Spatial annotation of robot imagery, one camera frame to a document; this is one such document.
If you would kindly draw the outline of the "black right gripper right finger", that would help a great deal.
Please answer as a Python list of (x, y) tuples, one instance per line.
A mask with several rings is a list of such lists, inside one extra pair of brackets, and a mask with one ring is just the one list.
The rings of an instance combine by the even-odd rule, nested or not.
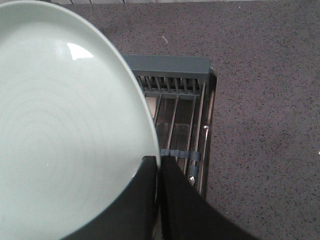
[(161, 157), (159, 197), (165, 240), (256, 240), (212, 208), (172, 156)]

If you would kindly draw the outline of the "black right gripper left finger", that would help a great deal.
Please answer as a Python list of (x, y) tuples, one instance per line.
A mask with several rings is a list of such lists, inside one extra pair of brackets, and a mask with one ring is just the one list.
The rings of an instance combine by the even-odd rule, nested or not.
[(151, 240), (156, 214), (157, 161), (144, 156), (128, 186), (97, 217), (65, 240)]

